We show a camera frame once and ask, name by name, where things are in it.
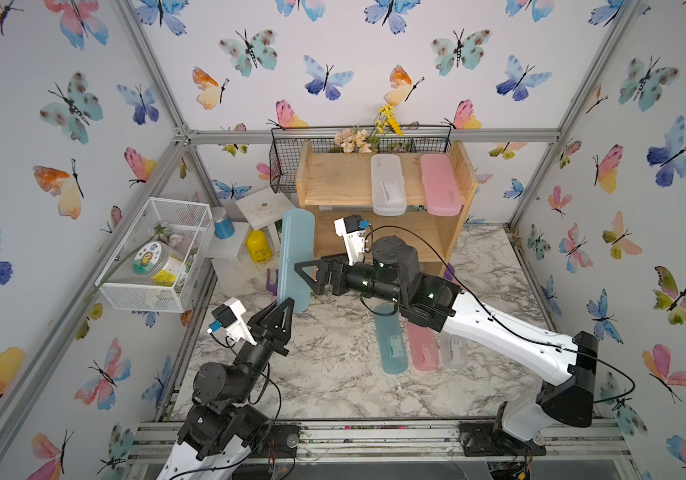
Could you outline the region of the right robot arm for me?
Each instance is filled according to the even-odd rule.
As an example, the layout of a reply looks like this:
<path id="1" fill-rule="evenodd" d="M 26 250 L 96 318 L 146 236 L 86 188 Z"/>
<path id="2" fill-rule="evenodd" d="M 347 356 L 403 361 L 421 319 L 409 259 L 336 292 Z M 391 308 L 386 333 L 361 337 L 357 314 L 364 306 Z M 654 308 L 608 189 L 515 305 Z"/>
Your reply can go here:
<path id="1" fill-rule="evenodd" d="M 488 306 L 459 283 L 421 271 L 418 252 L 397 236 L 383 237 L 365 262 L 361 242 L 346 254 L 297 262 L 293 268 L 316 294 L 355 291 L 390 302 L 419 327 L 486 346 L 536 373 L 533 389 L 502 407 L 500 430 L 521 442 L 560 423 L 593 423 L 598 341 L 586 332 L 573 337 L 538 328 Z"/>

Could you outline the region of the teal pencil case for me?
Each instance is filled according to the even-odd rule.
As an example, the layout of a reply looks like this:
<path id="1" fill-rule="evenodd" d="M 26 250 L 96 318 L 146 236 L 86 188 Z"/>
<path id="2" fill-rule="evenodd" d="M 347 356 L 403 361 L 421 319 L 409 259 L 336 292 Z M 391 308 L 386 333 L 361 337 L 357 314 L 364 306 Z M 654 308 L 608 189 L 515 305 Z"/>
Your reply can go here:
<path id="1" fill-rule="evenodd" d="M 314 259 L 315 229 L 315 216 L 307 210 L 296 208 L 283 215 L 277 300 L 293 299 L 296 313 L 308 309 L 311 288 L 295 265 Z"/>
<path id="2" fill-rule="evenodd" d="M 374 308 L 376 339 L 383 371 L 387 375 L 400 375 L 409 369 L 409 359 L 403 337 L 400 317 L 391 304 Z"/>

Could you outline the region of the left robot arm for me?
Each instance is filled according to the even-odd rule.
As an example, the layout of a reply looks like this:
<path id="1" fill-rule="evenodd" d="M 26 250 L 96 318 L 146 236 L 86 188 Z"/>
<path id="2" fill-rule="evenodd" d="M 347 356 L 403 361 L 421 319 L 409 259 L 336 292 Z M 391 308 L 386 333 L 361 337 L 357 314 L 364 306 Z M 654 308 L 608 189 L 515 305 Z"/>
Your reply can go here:
<path id="1" fill-rule="evenodd" d="M 230 364 L 203 364 L 193 381 L 193 406 L 166 460 L 160 479 L 230 479 L 269 440 L 276 419 L 249 402 L 256 384 L 267 384 L 275 354 L 288 354 L 294 300 L 272 302 L 250 319 L 231 298 L 211 311 L 207 333 L 230 349 Z"/>

